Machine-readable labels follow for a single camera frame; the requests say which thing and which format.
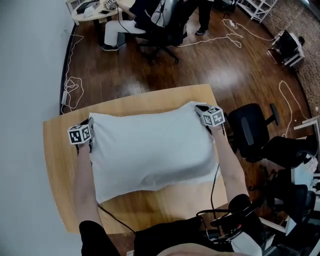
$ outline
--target wooden floor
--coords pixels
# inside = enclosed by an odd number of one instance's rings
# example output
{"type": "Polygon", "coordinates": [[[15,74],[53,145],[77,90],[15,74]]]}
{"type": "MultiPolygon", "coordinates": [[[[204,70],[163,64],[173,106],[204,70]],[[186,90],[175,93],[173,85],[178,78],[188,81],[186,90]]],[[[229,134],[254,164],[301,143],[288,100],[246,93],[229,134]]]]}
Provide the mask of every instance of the wooden floor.
{"type": "MultiPolygon", "coordinates": [[[[203,37],[196,37],[194,33],[199,28],[198,10],[196,10],[187,24],[188,37],[183,44],[224,37],[230,31],[223,25],[222,17],[223,13],[212,11],[208,33],[203,37]]],[[[251,21],[240,9],[237,9],[231,18],[252,33],[265,39],[272,39],[260,24],[251,21]]],[[[134,38],[130,38],[118,52],[104,52],[97,43],[92,22],[81,23],[75,33],[84,36],[74,48],[69,73],[70,76],[80,77],[83,81],[84,95],[79,101],[78,109],[134,94],[210,84],[218,105],[226,113],[245,104],[258,103],[267,118],[271,115],[269,103],[275,103],[279,112],[280,126],[274,123],[268,126],[272,138],[285,133],[290,121],[290,110],[279,91],[279,83],[283,80],[291,88],[304,115],[309,117],[307,104],[296,77],[286,67],[275,64],[268,55],[267,49],[271,43],[253,37],[242,28],[239,28],[237,33],[243,35],[243,38],[233,36],[241,42],[241,48],[236,47],[228,39],[217,39],[183,48],[172,47],[171,49],[180,58],[180,63],[175,64],[171,57],[161,52],[154,66],[149,66],[136,51],[137,42],[134,38]]],[[[303,118],[286,87],[283,87],[283,92],[293,111],[288,137],[299,138],[310,134],[312,132],[310,129],[293,131],[292,127],[300,124],[303,118]]],[[[80,89],[72,93],[71,105],[76,104],[80,94],[80,89]]],[[[252,164],[239,156],[238,158],[248,186],[265,182],[264,174],[259,170],[260,164],[266,165],[269,170],[274,167],[274,164],[267,160],[252,164]]],[[[259,195],[258,191],[250,192],[252,200],[259,195]]],[[[122,242],[124,238],[114,236],[111,239],[117,245],[127,243],[122,242]]],[[[127,246],[121,247],[122,253],[128,249],[127,246]]]]}

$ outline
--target black shoe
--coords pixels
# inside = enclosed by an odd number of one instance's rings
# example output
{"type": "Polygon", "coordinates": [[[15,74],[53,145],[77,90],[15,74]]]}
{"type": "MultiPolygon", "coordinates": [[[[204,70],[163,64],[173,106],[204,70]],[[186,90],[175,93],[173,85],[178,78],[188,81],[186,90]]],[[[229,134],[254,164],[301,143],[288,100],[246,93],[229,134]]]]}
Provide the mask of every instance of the black shoe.
{"type": "Polygon", "coordinates": [[[197,32],[195,32],[196,36],[203,36],[206,33],[207,29],[202,29],[201,27],[197,32]]]}
{"type": "Polygon", "coordinates": [[[119,46],[111,46],[111,45],[107,45],[104,44],[103,46],[101,46],[101,49],[106,51],[106,52],[111,52],[111,51],[118,51],[119,50],[119,46]]]}

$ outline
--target round white table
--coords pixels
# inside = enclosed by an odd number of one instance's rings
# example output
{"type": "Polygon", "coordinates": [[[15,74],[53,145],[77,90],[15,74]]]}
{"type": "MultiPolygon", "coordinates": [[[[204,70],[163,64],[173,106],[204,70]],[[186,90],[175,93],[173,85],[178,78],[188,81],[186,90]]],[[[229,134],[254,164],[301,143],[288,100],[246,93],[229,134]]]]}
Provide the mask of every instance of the round white table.
{"type": "MultiPolygon", "coordinates": [[[[89,17],[85,17],[84,13],[80,13],[77,14],[77,9],[83,4],[83,2],[81,4],[79,4],[73,11],[71,14],[71,17],[74,21],[77,22],[88,22],[88,21],[93,21],[94,24],[94,28],[96,31],[96,35],[97,35],[97,39],[98,39],[98,43],[100,46],[104,45],[104,33],[101,29],[101,25],[99,23],[99,19],[103,19],[106,18],[106,20],[109,22],[112,20],[112,16],[113,15],[117,15],[118,14],[118,10],[116,9],[107,9],[106,6],[104,5],[104,2],[106,0],[100,0],[99,6],[97,8],[95,8],[93,15],[89,16],[89,17]],[[100,14],[99,12],[101,11],[109,11],[109,13],[107,14],[100,14]]],[[[121,3],[123,5],[128,6],[129,8],[135,3],[135,0],[122,0],[121,3]]],[[[119,20],[122,21],[123,20],[123,16],[125,16],[125,19],[127,19],[128,15],[123,11],[122,9],[119,8],[119,20]]],[[[119,43],[119,45],[122,44],[122,41],[124,40],[124,35],[123,36],[119,36],[119,40],[121,41],[119,43]]]]}

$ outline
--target white pillow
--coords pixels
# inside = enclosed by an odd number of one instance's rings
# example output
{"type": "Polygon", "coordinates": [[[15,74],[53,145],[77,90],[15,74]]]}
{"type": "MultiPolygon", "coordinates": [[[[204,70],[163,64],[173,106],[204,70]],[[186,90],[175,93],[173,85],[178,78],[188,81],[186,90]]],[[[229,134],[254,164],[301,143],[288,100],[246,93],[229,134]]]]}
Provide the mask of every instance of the white pillow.
{"type": "Polygon", "coordinates": [[[191,101],[156,114],[93,117],[90,154],[98,203],[133,191],[157,191],[178,182],[212,181],[213,139],[191,101]]]}

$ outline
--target black pants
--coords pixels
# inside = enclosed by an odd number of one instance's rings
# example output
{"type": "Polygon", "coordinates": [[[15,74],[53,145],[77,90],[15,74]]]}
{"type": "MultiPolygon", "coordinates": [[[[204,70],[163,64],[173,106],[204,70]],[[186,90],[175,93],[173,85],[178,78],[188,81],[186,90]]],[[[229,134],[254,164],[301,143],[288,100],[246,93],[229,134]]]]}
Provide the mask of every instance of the black pants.
{"type": "Polygon", "coordinates": [[[200,0],[199,1],[199,23],[203,30],[207,30],[210,21],[210,12],[213,1],[209,0],[200,0]]]}

